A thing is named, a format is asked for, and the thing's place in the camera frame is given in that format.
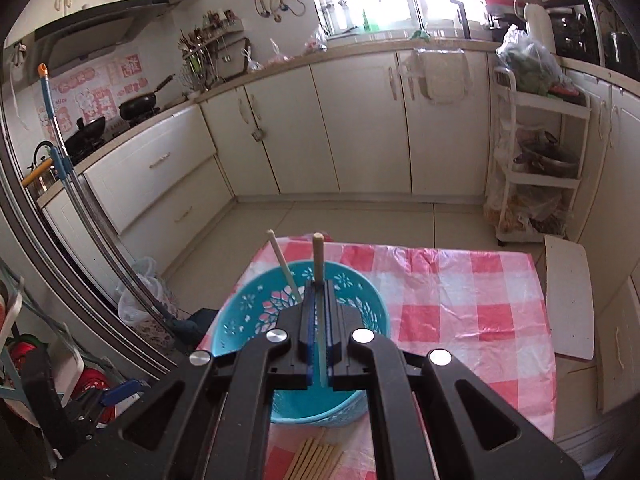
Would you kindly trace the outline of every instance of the white rolling cart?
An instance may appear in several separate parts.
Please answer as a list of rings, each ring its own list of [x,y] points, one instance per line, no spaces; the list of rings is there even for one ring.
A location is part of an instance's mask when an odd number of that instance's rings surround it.
[[[544,241],[544,233],[531,232],[531,231],[511,231],[506,232],[501,229],[504,225],[505,214],[508,206],[508,199],[510,196],[511,187],[517,184],[525,184],[530,186],[543,186],[543,187],[557,187],[566,189],[570,193],[568,199],[568,212],[571,211],[574,200],[575,192],[580,185],[580,176],[582,174],[582,165],[584,163],[584,153],[587,143],[587,134],[589,128],[590,118],[590,101],[589,95],[586,96],[586,106],[575,105],[560,99],[554,99],[544,97],[536,94],[530,94],[526,92],[518,92],[516,90],[516,78],[514,73],[505,67],[494,67],[493,71],[494,81],[493,87],[498,97],[498,113],[501,114],[500,102],[504,102],[506,106],[505,110],[508,110],[508,116],[504,117],[500,115],[497,121],[494,121],[494,132],[492,135],[492,142],[494,143],[493,156],[490,161],[490,171],[495,174],[496,171],[500,171],[504,175],[505,186],[504,193],[502,195],[502,205],[500,207],[500,220],[496,226],[496,238],[498,244],[504,245],[507,242],[538,242]],[[574,153],[578,156],[578,173],[576,178],[558,178],[555,176],[548,176],[544,174],[525,173],[523,171],[517,171],[514,168],[514,158],[516,157],[516,131],[522,125],[518,123],[518,107],[536,108],[539,110],[546,110],[550,112],[556,112],[561,114],[561,127],[559,142],[563,144],[566,117],[571,116],[584,121],[584,129],[582,130],[582,139],[580,146],[580,153]],[[507,140],[507,157],[496,157],[497,144],[499,139]]]

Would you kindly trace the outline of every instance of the cabinet handle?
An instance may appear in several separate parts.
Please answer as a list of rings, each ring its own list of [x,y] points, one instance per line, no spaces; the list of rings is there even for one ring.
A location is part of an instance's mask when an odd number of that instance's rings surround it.
[[[414,78],[409,78],[409,94],[411,94],[411,101],[415,101],[415,92],[414,92]]]
[[[242,120],[245,123],[250,124],[249,119],[247,119],[245,114],[244,114],[244,106],[242,106],[242,99],[241,98],[238,98],[238,110],[240,110],[240,116],[242,117]]]
[[[618,339],[619,334],[620,334],[620,329],[616,327],[616,357],[618,358],[618,364],[620,365],[620,368],[624,370],[625,365],[622,362],[622,359],[620,357],[620,340]]]
[[[602,140],[602,119],[604,117],[605,112],[607,111],[607,102],[603,99],[600,101],[600,115],[598,116],[598,136],[600,140]]]
[[[161,156],[158,160],[156,160],[155,162],[152,162],[149,165],[149,169],[152,170],[153,168],[155,168],[156,166],[158,166],[159,164],[162,164],[164,161],[166,161],[169,158],[169,155],[171,155],[171,152],[165,153],[163,156]]]
[[[260,112],[258,111],[258,103],[255,100],[255,95],[253,94],[251,94],[251,108],[254,109],[255,118],[261,121],[262,117],[260,116]]]
[[[615,150],[616,147],[614,146],[613,143],[613,117],[617,116],[618,117],[618,137],[620,137],[620,108],[618,108],[618,105],[615,105],[612,109],[611,109],[611,124],[609,125],[609,147],[612,150]]]
[[[185,211],[184,213],[182,213],[182,215],[180,216],[180,218],[178,218],[177,220],[174,220],[174,223],[179,223],[182,222],[185,218],[187,218],[187,216],[189,215],[189,213],[193,211],[193,206],[191,206],[190,208],[187,209],[187,211]]]
[[[398,92],[396,91],[396,80],[394,79],[394,70],[389,67],[389,86],[394,95],[394,101],[398,101]]]

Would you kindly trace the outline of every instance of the bundle of chopsticks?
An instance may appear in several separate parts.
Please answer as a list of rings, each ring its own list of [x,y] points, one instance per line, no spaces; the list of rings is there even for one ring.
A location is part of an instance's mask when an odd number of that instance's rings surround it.
[[[332,446],[318,438],[308,438],[296,454],[282,480],[329,480],[342,456],[342,446]]]

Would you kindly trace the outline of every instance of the silver screw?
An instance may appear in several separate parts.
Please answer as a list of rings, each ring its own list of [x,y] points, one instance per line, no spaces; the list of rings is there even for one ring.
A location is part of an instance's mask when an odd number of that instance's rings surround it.
[[[282,343],[288,334],[281,328],[274,328],[267,332],[267,339],[272,343]]]
[[[442,348],[438,348],[429,354],[430,361],[438,366],[446,366],[451,362],[451,354]]]
[[[205,350],[196,350],[189,356],[189,362],[193,366],[202,366],[211,361],[211,354]]]
[[[373,341],[375,334],[368,328],[357,328],[353,331],[351,337],[353,337],[353,340],[357,343],[366,344]]]

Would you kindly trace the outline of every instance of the tile floor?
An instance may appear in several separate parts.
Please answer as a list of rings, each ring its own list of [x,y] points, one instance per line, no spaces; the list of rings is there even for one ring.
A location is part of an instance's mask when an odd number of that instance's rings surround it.
[[[515,250],[542,253],[540,244],[498,247],[480,206],[420,203],[283,202],[239,203],[229,211],[168,281],[188,312],[222,306],[252,257],[277,236],[323,231],[338,242]],[[556,436],[590,425],[596,417],[595,369],[588,365],[558,381]]]

